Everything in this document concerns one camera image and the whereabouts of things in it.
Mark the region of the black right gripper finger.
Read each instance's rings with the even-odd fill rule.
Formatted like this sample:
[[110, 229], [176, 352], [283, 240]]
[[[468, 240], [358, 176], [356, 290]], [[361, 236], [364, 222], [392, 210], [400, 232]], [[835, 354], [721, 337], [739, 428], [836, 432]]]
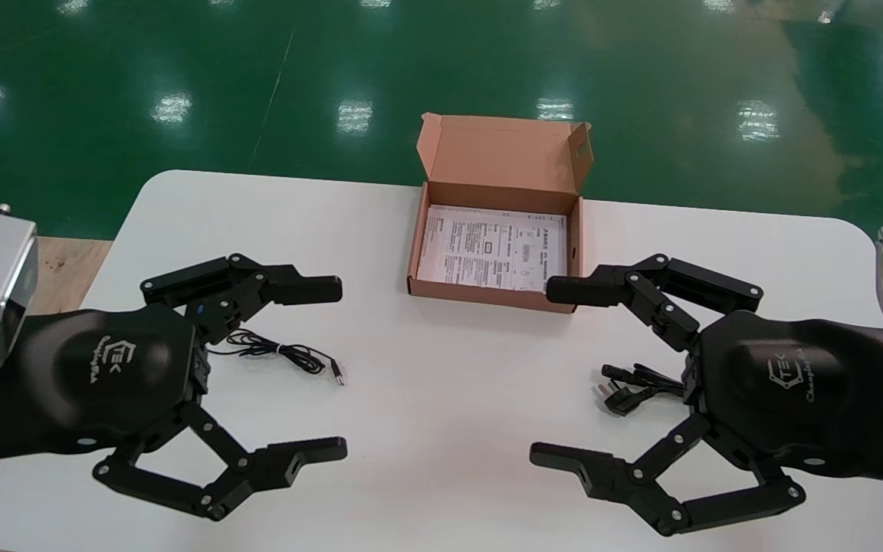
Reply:
[[628, 506], [662, 537], [778, 516], [805, 502], [803, 487], [785, 475], [778, 462], [758, 458], [733, 443], [722, 451], [723, 457], [740, 453], [757, 486], [687, 501], [662, 488], [660, 475], [698, 443], [712, 446], [722, 435], [721, 427], [707, 416], [692, 413], [634, 462], [545, 442], [530, 445], [530, 462], [577, 475], [586, 496]]
[[756, 311], [763, 290], [690, 262], [657, 254], [634, 265], [600, 264], [588, 277], [550, 277], [546, 297], [555, 304], [624, 305], [667, 346], [683, 352], [696, 343], [700, 323], [674, 303], [673, 297], [727, 315]]

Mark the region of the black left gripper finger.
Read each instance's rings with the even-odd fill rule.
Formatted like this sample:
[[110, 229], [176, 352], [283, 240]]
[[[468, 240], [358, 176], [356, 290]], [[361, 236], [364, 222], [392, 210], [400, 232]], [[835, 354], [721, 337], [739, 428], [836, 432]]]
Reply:
[[263, 265], [243, 254], [222, 256], [141, 283], [147, 304], [185, 308], [203, 345], [216, 345], [270, 304], [336, 303], [337, 276], [303, 276], [291, 264]]
[[[225, 470], [207, 485], [137, 468], [141, 455], [167, 444], [183, 429], [192, 430], [225, 463]], [[255, 493], [291, 487], [305, 465], [337, 462], [347, 455], [346, 440], [339, 436], [273, 443], [249, 452], [199, 404], [182, 404], [114, 448], [95, 465], [94, 478], [130, 498], [221, 521]]]

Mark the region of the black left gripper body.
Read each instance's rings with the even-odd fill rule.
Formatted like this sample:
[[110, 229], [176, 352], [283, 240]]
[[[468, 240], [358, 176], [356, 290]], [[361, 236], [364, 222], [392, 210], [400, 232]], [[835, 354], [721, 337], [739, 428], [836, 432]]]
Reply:
[[165, 305], [29, 317], [0, 367], [0, 460], [143, 442], [208, 376], [196, 329]]

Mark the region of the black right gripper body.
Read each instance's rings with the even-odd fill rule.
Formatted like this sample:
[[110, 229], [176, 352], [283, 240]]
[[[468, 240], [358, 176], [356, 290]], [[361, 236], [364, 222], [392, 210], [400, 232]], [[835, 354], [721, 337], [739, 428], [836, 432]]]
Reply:
[[700, 332], [683, 380], [736, 467], [883, 480], [883, 328], [736, 311]]

